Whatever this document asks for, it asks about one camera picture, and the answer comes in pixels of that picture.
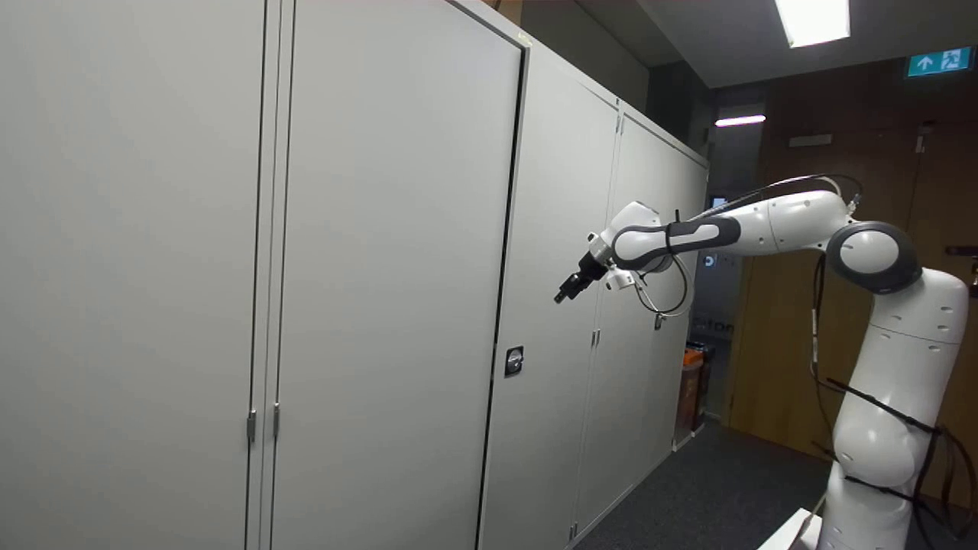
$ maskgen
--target gray floor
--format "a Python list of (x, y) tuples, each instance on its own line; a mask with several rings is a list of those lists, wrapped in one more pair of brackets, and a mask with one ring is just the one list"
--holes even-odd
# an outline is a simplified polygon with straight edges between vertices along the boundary
[[(751, 550), (818, 500), (829, 464), (721, 423), (672, 452), (578, 550)], [(978, 535), (932, 532), (934, 550), (978, 550)], [(927, 550), (911, 529), (909, 550)]]

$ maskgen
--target green exit sign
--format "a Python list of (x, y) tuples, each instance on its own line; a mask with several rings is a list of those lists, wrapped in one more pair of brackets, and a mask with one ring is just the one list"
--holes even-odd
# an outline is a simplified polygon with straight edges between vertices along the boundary
[(963, 72), (971, 70), (971, 48), (945, 48), (928, 55), (911, 55), (909, 76)]

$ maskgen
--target ceiling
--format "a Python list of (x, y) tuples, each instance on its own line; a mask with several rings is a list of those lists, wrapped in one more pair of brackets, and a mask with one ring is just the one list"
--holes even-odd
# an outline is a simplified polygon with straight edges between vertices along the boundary
[(683, 58), (709, 88), (978, 45), (978, 0), (851, 0), (851, 38), (812, 48), (789, 48), (774, 0), (573, 2), (646, 63)]

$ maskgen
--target ceiling light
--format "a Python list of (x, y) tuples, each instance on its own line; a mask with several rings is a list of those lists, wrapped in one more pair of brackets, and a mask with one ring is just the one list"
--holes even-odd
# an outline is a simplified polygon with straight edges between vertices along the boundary
[(768, 116), (725, 116), (725, 119), (715, 119), (715, 129), (730, 129), (730, 126), (764, 126)]
[(791, 48), (850, 35), (850, 0), (774, 0)]

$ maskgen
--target robotic arm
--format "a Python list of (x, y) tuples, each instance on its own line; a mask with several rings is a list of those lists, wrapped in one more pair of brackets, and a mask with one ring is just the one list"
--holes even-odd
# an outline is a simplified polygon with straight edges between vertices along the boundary
[(573, 298), (609, 270), (659, 270), (670, 257), (688, 250), (822, 250), (839, 279), (874, 292), (874, 315), (834, 423), (838, 460), (818, 550), (888, 550), (909, 536), (909, 498), (918, 493), (928, 423), (966, 329), (969, 290), (946, 270), (924, 268), (902, 229), (858, 224), (850, 214), (831, 190), (789, 193), (677, 224), (657, 224), (655, 211), (628, 201), (558, 285), (557, 302)]

